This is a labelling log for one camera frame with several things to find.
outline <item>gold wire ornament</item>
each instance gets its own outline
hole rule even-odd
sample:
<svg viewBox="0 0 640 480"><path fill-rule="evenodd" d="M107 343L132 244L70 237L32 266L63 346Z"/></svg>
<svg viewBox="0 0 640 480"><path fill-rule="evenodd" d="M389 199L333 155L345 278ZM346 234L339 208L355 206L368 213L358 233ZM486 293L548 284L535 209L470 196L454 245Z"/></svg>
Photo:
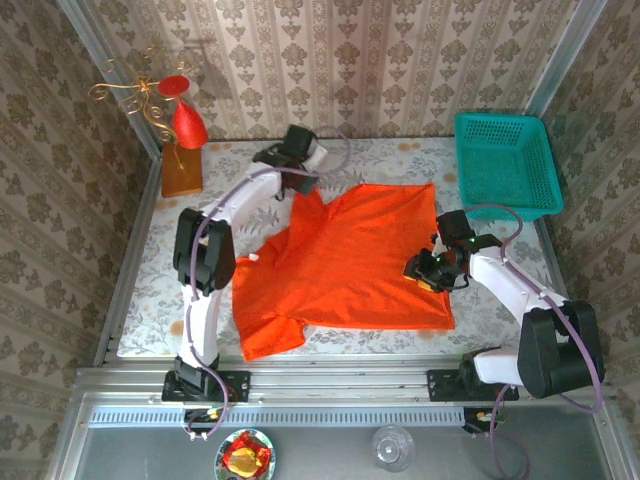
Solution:
<svg viewBox="0 0 640 480"><path fill-rule="evenodd" d="M164 65L166 63L164 52L155 47L147 48L146 51L142 53L142 58L150 65L157 63ZM138 112L142 112L144 118L159 130L160 140L164 143L173 144L173 154L180 169L184 170L184 165L182 164L177 152L178 136L176 135L175 130L162 119L164 116L162 108L153 104L155 101L167 102L173 100L173 98L160 95L157 90L157 85L160 81L156 79L153 73L145 74L143 72L136 72L129 62L122 57L108 59L104 62L100 70L104 74L113 73L116 71L118 65L124 67L124 69L131 74L134 80L130 84L126 85L119 85L116 83L96 83L89 89L89 98L95 101L100 101L109 96L109 93L111 92L110 89L131 90L130 95L118 101L118 106L127 115L134 115ZM180 60L178 66L174 68L180 75L187 75L194 70L195 66L185 60Z"/></svg>

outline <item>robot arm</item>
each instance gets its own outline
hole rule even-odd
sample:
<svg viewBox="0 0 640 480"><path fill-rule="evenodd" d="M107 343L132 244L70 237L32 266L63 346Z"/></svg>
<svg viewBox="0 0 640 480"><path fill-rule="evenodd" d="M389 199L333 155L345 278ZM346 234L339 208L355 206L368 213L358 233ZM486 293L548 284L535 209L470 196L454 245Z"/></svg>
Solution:
<svg viewBox="0 0 640 480"><path fill-rule="evenodd" d="M255 210L272 197L282 194L284 189L292 188L308 194L317 181L317 176L295 172L315 170L326 156L327 150L317 143L313 132L292 125L282 143L272 145L255 155L244 177L252 180L241 180L237 183L230 190L231 196L224 205L214 202L203 211L185 209L181 213L178 219L173 266L178 271L178 279L183 285L185 318L187 310L191 308L191 341L185 328L180 351L175 360L175 371L169 372L165 380L163 399L212 400L216 397L218 386L200 368L200 362L193 355L191 342L202 362L216 370L220 300L224 287L231 281L236 263L233 232L237 231ZM288 171L268 171L274 167L284 167ZM195 300L190 277L193 241L202 222L216 208L216 213L209 220L198 243L195 279L198 299Z"/></svg>
<svg viewBox="0 0 640 480"><path fill-rule="evenodd" d="M470 276L487 287L521 326L518 349L494 348L471 354L473 363L465 367L473 371L468 383L524 386L536 398L592 383L574 339L565 340L569 333L549 301L569 318L596 366L600 381L604 379L595 313L588 303L569 301L537 282L503 256L502 243L497 238L477 236L464 211L445 213L437 218L437 224L433 250L422 249L413 257L407 263L405 276L434 292L464 288ZM463 277L465 284L458 285L459 277Z"/></svg>

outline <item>patterned wallpaper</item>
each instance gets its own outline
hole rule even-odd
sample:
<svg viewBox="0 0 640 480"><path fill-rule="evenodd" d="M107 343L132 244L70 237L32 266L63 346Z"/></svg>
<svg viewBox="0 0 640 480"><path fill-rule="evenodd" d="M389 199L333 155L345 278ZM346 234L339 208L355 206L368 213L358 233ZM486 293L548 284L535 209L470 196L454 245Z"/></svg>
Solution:
<svg viewBox="0 0 640 480"><path fill-rule="evenodd" d="M544 120L564 177L555 250L596 309L640 453L640 1L609 0Z"/></svg>
<svg viewBox="0 0 640 480"><path fill-rule="evenodd" d="M0 2L0 478L41 478L149 161L53 1Z"/></svg>
<svg viewBox="0 0 640 480"><path fill-rule="evenodd" d="M451 135L461 110L521 112L577 0L89 0L137 69L155 45L197 65L212 139L288 124L355 137Z"/></svg>

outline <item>plate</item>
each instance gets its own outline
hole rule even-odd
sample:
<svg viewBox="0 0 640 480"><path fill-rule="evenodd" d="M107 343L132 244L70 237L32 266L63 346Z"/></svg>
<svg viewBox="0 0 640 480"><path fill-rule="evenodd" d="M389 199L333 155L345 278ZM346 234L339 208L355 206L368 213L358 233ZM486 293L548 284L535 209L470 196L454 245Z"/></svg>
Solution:
<svg viewBox="0 0 640 480"><path fill-rule="evenodd" d="M250 477L251 480L271 480L273 478L273 473L276 471L276 451L273 448L273 443L269 440L264 433L260 430L256 430L254 428L243 428L242 430L238 430L237 432L233 432L229 435L224 442L220 444L218 448L218 453L216 453L216 464L214 471L216 473L216 480L245 480L240 475L237 475L231 472L227 467L225 467L222 459L224 458L224 454L229 449L231 444L236 441L236 439L242 435L243 432L249 432L249 435L253 437L258 442L262 443L265 447L271 449L271 460L269 461L269 466L265 470L265 472L260 475L258 478Z"/></svg>

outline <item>orange t-shirt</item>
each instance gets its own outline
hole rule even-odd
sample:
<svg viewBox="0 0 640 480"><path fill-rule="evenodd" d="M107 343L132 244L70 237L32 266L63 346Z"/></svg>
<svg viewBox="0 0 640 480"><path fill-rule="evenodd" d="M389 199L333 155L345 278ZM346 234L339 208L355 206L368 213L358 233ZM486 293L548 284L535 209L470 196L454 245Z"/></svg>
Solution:
<svg viewBox="0 0 640 480"><path fill-rule="evenodd" d="M233 314L247 361L304 344L305 325L451 330L449 295L403 277L437 232L435 189L360 185L325 205L297 195L291 225L238 259Z"/></svg>

